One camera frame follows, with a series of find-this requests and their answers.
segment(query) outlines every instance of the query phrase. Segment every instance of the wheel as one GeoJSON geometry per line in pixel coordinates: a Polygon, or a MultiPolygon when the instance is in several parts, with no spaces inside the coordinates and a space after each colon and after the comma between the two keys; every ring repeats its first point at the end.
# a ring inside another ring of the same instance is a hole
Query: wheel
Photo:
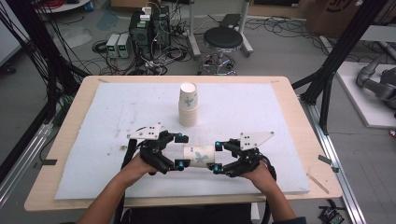
{"type": "Polygon", "coordinates": [[[206,60],[205,64],[215,65],[215,63],[213,62],[213,59],[206,60]]]}
{"type": "Polygon", "coordinates": [[[232,63],[227,63],[225,66],[228,70],[233,70],[233,64],[232,63]]]}

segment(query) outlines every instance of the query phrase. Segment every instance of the stacked paper cups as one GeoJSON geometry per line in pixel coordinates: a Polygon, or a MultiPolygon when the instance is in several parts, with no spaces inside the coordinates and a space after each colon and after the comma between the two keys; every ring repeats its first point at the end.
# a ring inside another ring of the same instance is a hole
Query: stacked paper cups
{"type": "Polygon", "coordinates": [[[194,83],[184,82],[180,86],[178,120],[186,127],[194,126],[198,121],[198,96],[194,83]]]}

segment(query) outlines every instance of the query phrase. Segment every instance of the paper cup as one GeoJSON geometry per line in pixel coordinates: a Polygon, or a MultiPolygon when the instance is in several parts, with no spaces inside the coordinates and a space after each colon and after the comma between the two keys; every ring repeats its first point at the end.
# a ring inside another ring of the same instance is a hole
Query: paper cup
{"type": "Polygon", "coordinates": [[[178,116],[182,119],[196,119],[198,118],[198,107],[195,107],[193,110],[185,110],[179,107],[178,116]]]}
{"type": "Polygon", "coordinates": [[[192,127],[192,126],[194,126],[195,124],[198,123],[198,118],[195,118],[195,119],[183,119],[183,118],[179,118],[178,122],[179,122],[181,125],[185,126],[185,127],[192,127]]]}
{"type": "Polygon", "coordinates": [[[206,168],[207,163],[215,162],[215,152],[213,145],[184,147],[184,159],[191,160],[190,167],[206,168]]]}
{"type": "Polygon", "coordinates": [[[193,110],[198,106],[197,87],[194,83],[184,82],[180,86],[178,107],[185,110],[193,110]]]}

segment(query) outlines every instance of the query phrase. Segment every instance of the white paper sheet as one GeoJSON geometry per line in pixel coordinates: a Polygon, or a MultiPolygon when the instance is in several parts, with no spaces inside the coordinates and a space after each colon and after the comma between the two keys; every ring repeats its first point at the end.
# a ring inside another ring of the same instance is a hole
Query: white paper sheet
{"type": "MultiPolygon", "coordinates": [[[[190,137],[189,146],[238,138],[241,132],[275,132],[260,146],[276,168],[285,193],[310,190],[289,130],[271,85],[197,83],[198,124],[178,123],[180,84],[102,83],[94,96],[64,168],[55,199],[95,198],[117,173],[128,145],[127,134],[158,121],[163,130],[190,137]]],[[[184,144],[168,144],[169,159],[182,158],[184,144]]],[[[217,162],[235,161],[231,152],[217,152],[217,162]]],[[[203,168],[145,175],[126,197],[165,197],[259,193],[245,178],[213,175],[203,168]]]]}

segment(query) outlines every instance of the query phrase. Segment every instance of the gray floor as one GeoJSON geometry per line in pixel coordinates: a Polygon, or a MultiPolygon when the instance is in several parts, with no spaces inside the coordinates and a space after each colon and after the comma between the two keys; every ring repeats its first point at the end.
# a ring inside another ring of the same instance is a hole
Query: gray floor
{"type": "MultiPolygon", "coordinates": [[[[81,60],[98,57],[91,50],[93,42],[105,39],[111,32],[127,30],[128,20],[103,22],[104,17],[108,20],[109,17],[114,19],[112,16],[106,9],[106,4],[91,13],[77,9],[72,13],[57,15],[61,22],[76,21],[84,17],[84,20],[72,23],[84,26],[92,34],[89,43],[73,49],[81,60]]],[[[206,20],[209,18],[201,18],[197,20],[197,24],[206,20]]],[[[214,22],[205,23],[205,27],[215,25],[214,22]]],[[[309,38],[280,37],[262,27],[255,30],[247,28],[245,34],[255,51],[249,58],[240,51],[231,54],[237,61],[238,76],[285,76],[290,82],[294,82],[314,73],[326,60],[326,55],[321,49],[314,47],[312,39],[309,38]]],[[[197,40],[201,42],[202,36],[198,35],[197,40]]],[[[202,43],[200,49],[202,52],[210,52],[202,43]]],[[[373,55],[364,46],[355,48],[354,53],[373,55]]],[[[7,74],[4,68],[0,72],[0,161],[5,159],[46,102],[45,85],[28,57],[20,52],[11,61],[17,68],[17,73],[7,74]]],[[[167,75],[195,75],[198,65],[199,61],[193,60],[173,63],[167,66],[167,75]]],[[[88,68],[94,74],[100,72],[96,65],[91,64],[88,68]]],[[[332,88],[329,132],[367,223],[394,223],[396,174],[393,171],[396,168],[396,141],[389,137],[388,130],[364,126],[337,78],[334,79],[332,88]]],[[[50,145],[44,149],[43,156],[49,148],[50,145]]],[[[24,202],[38,172],[33,164],[27,170],[0,210],[1,223],[61,223],[76,221],[81,216],[83,210],[37,213],[24,210],[24,202]]],[[[341,199],[336,200],[336,203],[343,206],[341,199]]],[[[318,215],[321,210],[318,207],[328,205],[325,200],[293,201],[291,204],[299,216],[307,217],[308,223],[320,223],[318,215]]],[[[347,214],[343,211],[341,214],[346,218],[346,223],[349,223],[347,214]]]]}

